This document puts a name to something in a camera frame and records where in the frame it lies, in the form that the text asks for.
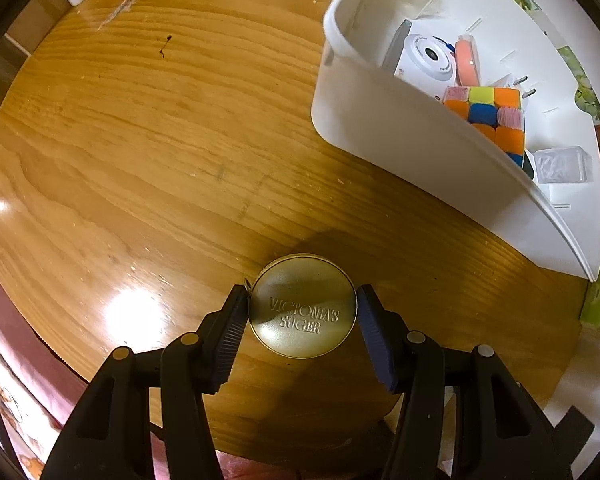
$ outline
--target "pink cube tile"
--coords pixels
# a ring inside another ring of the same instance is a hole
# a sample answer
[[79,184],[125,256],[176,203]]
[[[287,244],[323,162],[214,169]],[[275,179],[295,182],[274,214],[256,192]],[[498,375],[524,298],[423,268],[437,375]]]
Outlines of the pink cube tile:
[[524,131],[524,112],[518,108],[502,107],[498,110],[498,125]]
[[445,91],[443,102],[449,101],[468,101],[469,89],[466,86],[449,86]]

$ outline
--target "green object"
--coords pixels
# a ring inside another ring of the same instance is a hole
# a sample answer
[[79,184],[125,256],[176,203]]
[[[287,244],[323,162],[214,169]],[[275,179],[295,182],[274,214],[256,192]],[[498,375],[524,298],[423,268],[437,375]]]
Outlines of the green object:
[[595,282],[589,283],[580,314],[580,322],[583,325],[600,328],[600,273]]

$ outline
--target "colorful cube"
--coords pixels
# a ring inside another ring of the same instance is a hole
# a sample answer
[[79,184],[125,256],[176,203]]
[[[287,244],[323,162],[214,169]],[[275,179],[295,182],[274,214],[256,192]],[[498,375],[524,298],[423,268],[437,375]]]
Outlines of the colorful cube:
[[468,101],[469,89],[466,86],[449,86],[446,88],[445,96],[442,99],[445,103],[449,100]]
[[511,160],[513,160],[520,168],[522,168],[522,163],[525,160],[524,155],[517,155],[515,153],[509,153],[509,152],[507,152],[507,155],[509,155],[509,158]]
[[494,88],[493,103],[498,108],[520,108],[520,91],[516,88]]
[[469,103],[466,101],[457,101],[449,99],[445,101],[445,106],[453,110],[456,114],[462,117],[465,121],[469,118]]
[[494,90],[492,86],[472,86],[469,88],[469,102],[493,105]]
[[487,126],[486,124],[473,124],[473,127],[492,142],[496,141],[496,130],[493,126]]
[[496,144],[503,152],[522,156],[525,153],[525,133],[522,130],[498,126]]
[[503,107],[498,109],[498,126],[506,126],[515,130],[525,129],[524,112],[519,108]]
[[470,123],[486,124],[496,127],[498,124],[498,109],[493,105],[481,103],[472,104],[469,107]]

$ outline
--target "wood grain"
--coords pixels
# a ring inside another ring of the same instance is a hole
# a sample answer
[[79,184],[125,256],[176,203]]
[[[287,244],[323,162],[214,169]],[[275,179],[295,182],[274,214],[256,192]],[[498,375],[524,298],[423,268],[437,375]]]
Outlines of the wood grain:
[[[318,136],[329,1],[87,0],[66,15],[0,111],[0,282],[89,379],[115,346],[195,329],[271,260],[318,253],[440,344],[491,344],[545,402],[586,283]],[[321,468],[395,398],[358,330],[308,361],[247,330],[205,402],[218,449]]]

